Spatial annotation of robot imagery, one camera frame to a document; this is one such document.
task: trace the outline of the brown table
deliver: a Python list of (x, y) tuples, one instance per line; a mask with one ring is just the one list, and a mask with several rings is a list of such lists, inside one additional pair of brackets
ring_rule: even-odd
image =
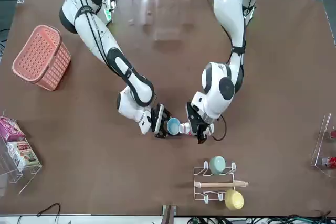
[[(179, 215), (336, 214), (336, 180), (310, 168), (323, 114), (336, 109), (335, 47), (322, 1), (258, 0), (243, 88), (224, 113), (227, 137), (203, 145), (141, 135), (117, 113), (125, 84), (61, 26), (62, 2), (25, 0), (16, 9), (0, 65), (0, 109), (19, 120), (44, 168), (22, 195), (0, 199), (0, 213), (33, 214), (60, 202), (62, 212), (83, 214), (159, 215), (163, 204), (178, 205)], [(54, 92), (11, 70), (38, 24), (58, 28), (72, 55)], [(181, 121), (205, 65), (229, 56), (210, 0), (119, 0), (111, 29), (157, 101)], [(250, 182), (240, 211), (193, 199), (193, 167), (215, 155), (235, 161), (236, 178)]]

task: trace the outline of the box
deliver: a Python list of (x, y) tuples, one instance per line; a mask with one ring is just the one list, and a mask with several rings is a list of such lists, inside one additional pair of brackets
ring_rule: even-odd
[(7, 142), (22, 141), (25, 139), (25, 134), (17, 122), (5, 116), (0, 116), (0, 136)]

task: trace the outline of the acrylic stand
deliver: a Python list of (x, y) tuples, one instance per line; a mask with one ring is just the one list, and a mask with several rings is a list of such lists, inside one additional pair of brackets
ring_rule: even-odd
[[(204, 162), (203, 167), (194, 167), (194, 185), (195, 181), (198, 181), (195, 179), (197, 176), (230, 176), (232, 179), (232, 182), (235, 181), (234, 173), (237, 170), (236, 163), (232, 162), (230, 167), (226, 167), (224, 171), (219, 175), (212, 174), (209, 164), (207, 161)], [(208, 204), (209, 200), (219, 200), (223, 201), (225, 191), (201, 191), (202, 188), (197, 188), (200, 191), (196, 192), (196, 187), (194, 186), (194, 199), (195, 200), (203, 200), (204, 203)]]
[[(5, 140), (0, 136), (0, 197), (4, 196), (7, 190), (18, 190), (18, 194), (22, 193), (42, 168), (40, 161), (37, 161), (38, 165), (25, 166), (19, 170), (8, 153)], [(16, 184), (14, 190), (10, 188), (13, 184)]]
[(322, 159), (336, 157), (336, 138), (331, 137), (331, 133), (334, 131), (336, 131), (336, 118), (331, 113), (325, 114), (311, 160), (311, 167), (316, 167), (331, 178), (336, 177), (336, 168), (323, 166)]

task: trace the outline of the rolling pin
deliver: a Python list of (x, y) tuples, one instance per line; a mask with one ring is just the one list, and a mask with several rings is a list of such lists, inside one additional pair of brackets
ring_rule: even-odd
[(225, 182), (225, 183), (201, 183), (195, 181), (194, 184), (197, 188), (204, 188), (204, 187), (246, 187), (248, 186), (248, 182), (245, 181), (233, 181), (233, 182)]

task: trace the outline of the pink basket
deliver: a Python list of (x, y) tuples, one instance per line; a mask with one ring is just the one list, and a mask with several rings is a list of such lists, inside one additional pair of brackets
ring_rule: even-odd
[(60, 32), (50, 26), (39, 25), (13, 62), (13, 72), (30, 84), (56, 89), (71, 56), (63, 44)]

